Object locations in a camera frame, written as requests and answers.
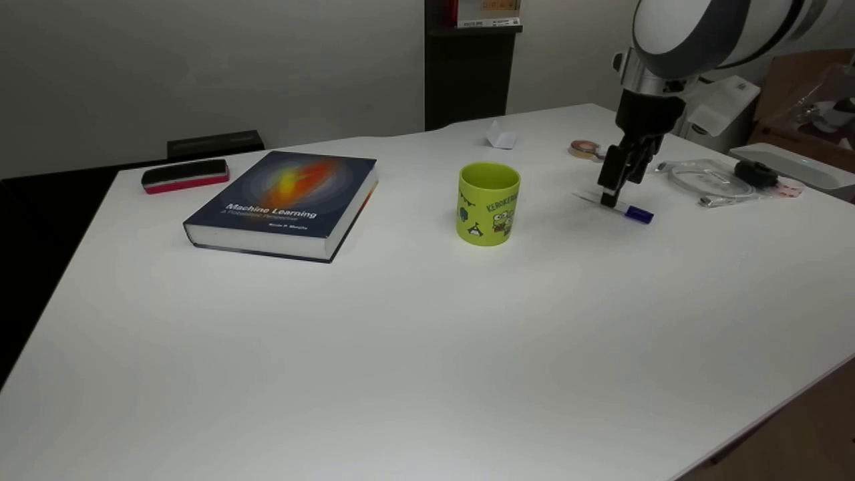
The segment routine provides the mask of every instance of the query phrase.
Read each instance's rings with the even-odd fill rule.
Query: white desk
[[[510,116],[301,151],[375,155],[334,265],[192,248],[219,187],[115,180],[0,396],[12,481],[675,479],[855,352],[855,208],[704,211],[649,173],[589,205],[612,116]],[[656,161],[711,157],[667,139]],[[259,155],[233,157],[243,172]],[[510,243],[453,236],[457,169],[524,176]]]

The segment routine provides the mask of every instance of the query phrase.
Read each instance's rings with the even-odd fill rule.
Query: colorful book cover
[[[375,184],[375,161],[270,153],[186,221],[196,247],[327,259]]]

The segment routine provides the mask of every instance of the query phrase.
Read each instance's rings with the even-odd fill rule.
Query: white table
[[[486,125],[298,147],[381,161],[334,265],[192,248],[219,187],[123,172],[0,396],[0,479],[660,481],[855,352],[852,205],[704,211],[649,173],[641,227],[577,197],[599,165],[566,144],[616,141],[612,113],[510,116],[514,151]],[[500,248],[453,236],[477,157],[524,176]]]

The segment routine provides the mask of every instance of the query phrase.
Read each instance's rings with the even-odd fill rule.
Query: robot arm
[[[632,48],[613,65],[623,98],[599,184],[613,205],[624,181],[641,181],[661,136],[683,113],[675,96],[695,76],[752,62],[823,24],[840,0],[639,0]]]

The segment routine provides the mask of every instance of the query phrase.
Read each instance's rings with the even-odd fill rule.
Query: marker
[[[588,197],[588,195],[579,195],[579,197],[588,201],[588,204],[604,205],[599,197]],[[655,217],[652,211],[639,208],[639,205],[631,205],[631,204],[623,204],[623,201],[616,201],[616,204],[612,205],[612,211],[616,211],[616,213],[623,213],[624,220],[639,221],[639,224],[649,224],[652,217]]]

